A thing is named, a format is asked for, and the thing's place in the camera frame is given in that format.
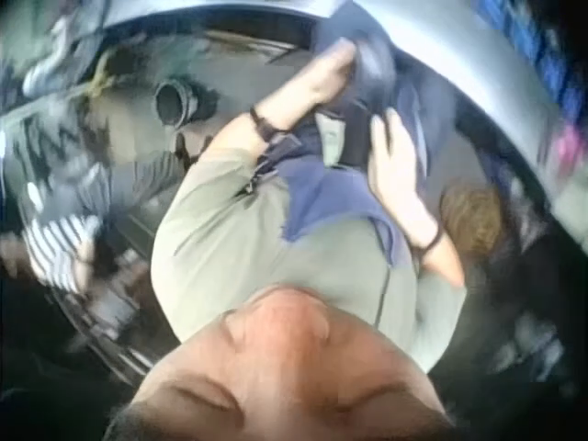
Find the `striped shirt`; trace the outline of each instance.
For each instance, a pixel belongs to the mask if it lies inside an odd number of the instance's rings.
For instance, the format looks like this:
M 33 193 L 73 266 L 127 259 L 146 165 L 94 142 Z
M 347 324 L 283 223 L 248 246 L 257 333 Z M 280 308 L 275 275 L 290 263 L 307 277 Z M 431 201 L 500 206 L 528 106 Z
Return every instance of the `striped shirt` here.
M 102 220 L 97 216 L 67 216 L 41 225 L 33 220 L 25 229 L 31 267 L 45 286 L 79 293 L 74 263 L 82 243 L 92 241 Z

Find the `wrist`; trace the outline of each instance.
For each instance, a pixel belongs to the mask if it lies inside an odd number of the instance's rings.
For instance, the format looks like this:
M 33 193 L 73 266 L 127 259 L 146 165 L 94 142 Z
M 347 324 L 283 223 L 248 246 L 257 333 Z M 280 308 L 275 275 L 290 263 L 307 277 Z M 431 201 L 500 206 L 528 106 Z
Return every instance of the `wrist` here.
M 317 96 L 303 77 L 295 76 L 255 109 L 278 130 L 288 131 L 317 104 Z
M 417 196 L 396 200 L 393 218 L 408 239 L 411 246 L 426 248 L 436 237 L 439 224 Z

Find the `person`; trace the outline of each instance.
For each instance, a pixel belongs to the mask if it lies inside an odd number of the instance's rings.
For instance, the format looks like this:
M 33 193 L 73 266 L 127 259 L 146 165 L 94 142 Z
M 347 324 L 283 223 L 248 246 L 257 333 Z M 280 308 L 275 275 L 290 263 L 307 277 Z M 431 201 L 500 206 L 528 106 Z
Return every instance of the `person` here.
M 289 192 L 254 177 L 268 143 L 345 87 L 338 43 L 214 138 L 156 234 L 155 294 L 181 345 L 118 410 L 105 440 L 420 439 L 453 434 L 426 375 L 466 296 L 451 240 L 417 197 L 412 140 L 374 118 L 374 197 L 424 252 L 391 265 L 374 224 L 349 217 L 283 239 Z
M 193 160 L 185 145 L 176 145 L 173 153 L 125 164 L 95 163 L 81 182 L 56 187 L 20 236 L 0 236 L 0 263 L 11 277 L 34 277 L 45 286 L 84 295 L 97 278 L 117 271 L 105 244 L 108 225 L 178 185 Z

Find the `wristband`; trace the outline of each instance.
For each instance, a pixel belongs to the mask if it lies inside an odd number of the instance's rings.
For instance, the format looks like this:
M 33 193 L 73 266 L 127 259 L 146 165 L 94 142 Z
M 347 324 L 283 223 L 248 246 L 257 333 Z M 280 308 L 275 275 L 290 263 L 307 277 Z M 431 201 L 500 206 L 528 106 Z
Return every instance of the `wristband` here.
M 260 117 L 255 111 L 254 107 L 249 110 L 249 115 L 255 124 L 255 131 L 267 143 L 270 143 L 276 135 L 284 133 L 283 130 L 276 129 L 272 126 L 267 119 Z
M 437 223 L 437 233 L 435 234 L 435 237 L 433 238 L 431 243 L 429 243 L 425 248 L 417 248 L 416 249 L 416 253 L 418 254 L 418 257 L 420 259 L 422 259 L 427 254 L 429 254 L 429 252 L 433 248 L 435 248 L 439 242 L 441 242 L 441 238 L 443 237 L 443 233 L 444 233 L 443 227 L 441 226 L 441 223 L 438 222 Z

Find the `pink object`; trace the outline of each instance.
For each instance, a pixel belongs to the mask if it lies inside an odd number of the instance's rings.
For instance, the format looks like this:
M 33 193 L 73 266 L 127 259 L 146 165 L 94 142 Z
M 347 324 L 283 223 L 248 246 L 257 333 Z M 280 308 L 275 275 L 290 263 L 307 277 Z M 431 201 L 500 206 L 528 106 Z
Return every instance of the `pink object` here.
M 567 124 L 556 139 L 560 171 L 569 173 L 586 153 L 586 141 L 571 124 Z

